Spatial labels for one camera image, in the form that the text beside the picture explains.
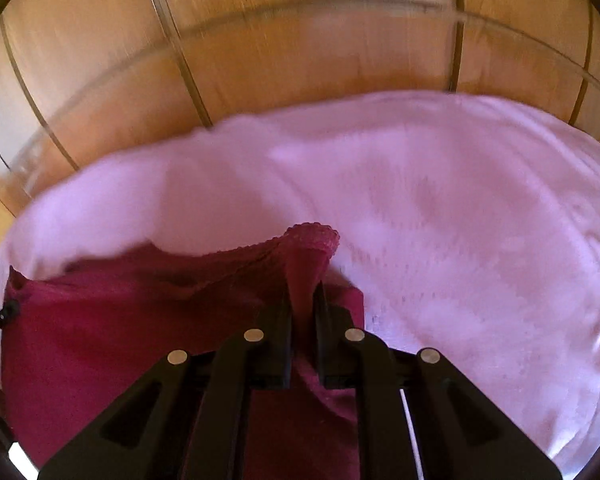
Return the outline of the wooden panelled wardrobe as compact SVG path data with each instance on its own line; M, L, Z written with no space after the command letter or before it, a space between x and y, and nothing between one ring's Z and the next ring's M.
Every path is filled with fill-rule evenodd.
M0 0L0 201L230 115L391 89L504 96L600 142L600 6Z

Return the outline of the dark red velvet garment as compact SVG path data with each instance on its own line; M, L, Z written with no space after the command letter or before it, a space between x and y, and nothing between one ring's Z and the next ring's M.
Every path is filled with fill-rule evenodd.
M47 280L12 271L19 315L2 335L6 417L32 463L44 465L169 352L218 350L267 307L311 315L311 296L364 318L362 292L327 272L338 233L297 224L265 242L203 256L140 245L82 259ZM249 479L358 478L354 395L327 391L303 356L291 385L258 392L245 452Z

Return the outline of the pink bedspread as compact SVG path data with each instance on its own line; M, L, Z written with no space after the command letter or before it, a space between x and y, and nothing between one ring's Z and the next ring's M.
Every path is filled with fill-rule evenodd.
M47 280L140 245L203 256L303 223L390 347L434 347L568 479L600 446L600 144L492 96L389 92L238 115L112 154L0 246Z

